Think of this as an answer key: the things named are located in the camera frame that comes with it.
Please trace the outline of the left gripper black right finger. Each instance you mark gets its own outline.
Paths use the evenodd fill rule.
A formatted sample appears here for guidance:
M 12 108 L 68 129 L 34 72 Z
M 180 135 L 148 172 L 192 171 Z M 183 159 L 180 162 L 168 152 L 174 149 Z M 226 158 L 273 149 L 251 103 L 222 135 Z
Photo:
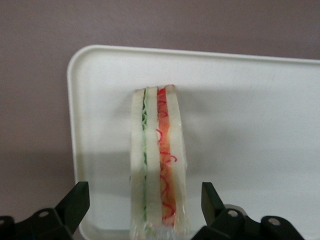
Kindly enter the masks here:
M 239 206 L 224 204 L 211 182 L 201 186 L 201 210 L 206 222 L 193 240 L 302 240 L 286 219 L 264 216 L 251 219 Z

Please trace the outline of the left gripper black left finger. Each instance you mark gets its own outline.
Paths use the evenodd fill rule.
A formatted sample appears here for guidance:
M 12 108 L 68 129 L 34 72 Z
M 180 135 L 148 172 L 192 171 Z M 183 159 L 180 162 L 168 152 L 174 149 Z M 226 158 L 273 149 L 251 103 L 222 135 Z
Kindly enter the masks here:
M 72 240 L 90 207 L 89 183 L 78 182 L 53 208 L 43 208 L 20 222 L 0 217 L 2 240 Z

